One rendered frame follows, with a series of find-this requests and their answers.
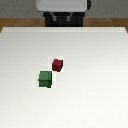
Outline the red cube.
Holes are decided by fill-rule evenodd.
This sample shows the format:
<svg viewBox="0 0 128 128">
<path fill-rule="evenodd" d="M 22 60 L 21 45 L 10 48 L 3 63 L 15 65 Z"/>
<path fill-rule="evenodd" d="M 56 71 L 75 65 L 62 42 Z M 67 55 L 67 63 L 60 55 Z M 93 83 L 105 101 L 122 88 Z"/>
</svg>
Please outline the red cube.
<svg viewBox="0 0 128 128">
<path fill-rule="evenodd" d="M 60 72 L 63 67 L 63 61 L 59 59 L 54 59 L 52 62 L 52 70 Z"/>
</svg>

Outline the green cube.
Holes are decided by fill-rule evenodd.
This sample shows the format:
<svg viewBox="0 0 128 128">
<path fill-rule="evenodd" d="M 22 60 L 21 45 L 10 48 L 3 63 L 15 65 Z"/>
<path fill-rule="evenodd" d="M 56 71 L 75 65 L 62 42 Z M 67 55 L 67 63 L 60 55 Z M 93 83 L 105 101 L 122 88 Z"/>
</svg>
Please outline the green cube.
<svg viewBox="0 0 128 128">
<path fill-rule="evenodd" d="M 39 86 L 50 88 L 52 85 L 52 72 L 51 71 L 41 71 L 39 73 Z"/>
</svg>

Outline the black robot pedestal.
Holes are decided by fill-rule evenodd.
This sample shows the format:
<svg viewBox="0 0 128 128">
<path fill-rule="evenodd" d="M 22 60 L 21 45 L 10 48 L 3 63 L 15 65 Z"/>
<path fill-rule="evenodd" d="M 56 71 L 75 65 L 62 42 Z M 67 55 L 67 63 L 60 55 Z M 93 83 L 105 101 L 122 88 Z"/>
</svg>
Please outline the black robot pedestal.
<svg viewBox="0 0 128 128">
<path fill-rule="evenodd" d="M 45 12 L 46 27 L 82 27 L 84 12 Z"/>
</svg>

